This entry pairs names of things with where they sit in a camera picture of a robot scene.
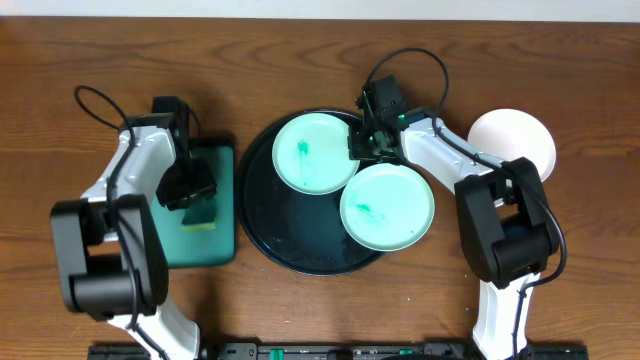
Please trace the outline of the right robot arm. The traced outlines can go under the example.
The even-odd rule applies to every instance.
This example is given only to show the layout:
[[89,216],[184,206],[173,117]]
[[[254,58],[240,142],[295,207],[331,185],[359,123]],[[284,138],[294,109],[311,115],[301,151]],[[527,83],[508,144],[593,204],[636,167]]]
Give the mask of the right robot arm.
[[461,246],[480,280],[473,354],[520,359],[527,354],[526,317],[550,256],[566,241],[543,182],[556,162],[549,130],[534,116],[496,109],[480,116],[467,138],[425,108],[371,111],[349,123],[350,156],[402,160],[432,175],[455,197]]

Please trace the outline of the green yellow sponge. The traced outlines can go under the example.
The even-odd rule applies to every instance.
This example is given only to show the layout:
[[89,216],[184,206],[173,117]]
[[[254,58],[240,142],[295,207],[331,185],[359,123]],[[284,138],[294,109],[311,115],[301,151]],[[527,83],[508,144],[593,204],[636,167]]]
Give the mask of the green yellow sponge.
[[216,218],[215,201],[202,199],[185,210],[182,227],[188,231],[212,230],[216,227]]

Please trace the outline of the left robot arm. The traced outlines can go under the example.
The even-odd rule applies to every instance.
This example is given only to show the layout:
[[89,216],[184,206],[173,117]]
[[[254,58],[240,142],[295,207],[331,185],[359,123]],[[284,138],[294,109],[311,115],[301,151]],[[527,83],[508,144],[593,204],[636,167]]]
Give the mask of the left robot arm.
[[50,213],[63,302],[127,331],[153,359],[197,359],[198,325],[168,296],[168,265],[151,205],[199,207],[216,193],[190,151],[190,113],[127,117],[101,177]]

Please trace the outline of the white round plate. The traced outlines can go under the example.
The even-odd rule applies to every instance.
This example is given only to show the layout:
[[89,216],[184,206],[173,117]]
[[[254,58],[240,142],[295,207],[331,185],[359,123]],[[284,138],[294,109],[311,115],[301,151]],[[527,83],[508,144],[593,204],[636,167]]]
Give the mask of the white round plate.
[[516,109],[496,109],[480,116],[467,141],[477,149],[512,161],[526,157],[544,182],[553,172],[557,152],[549,130],[534,116]]

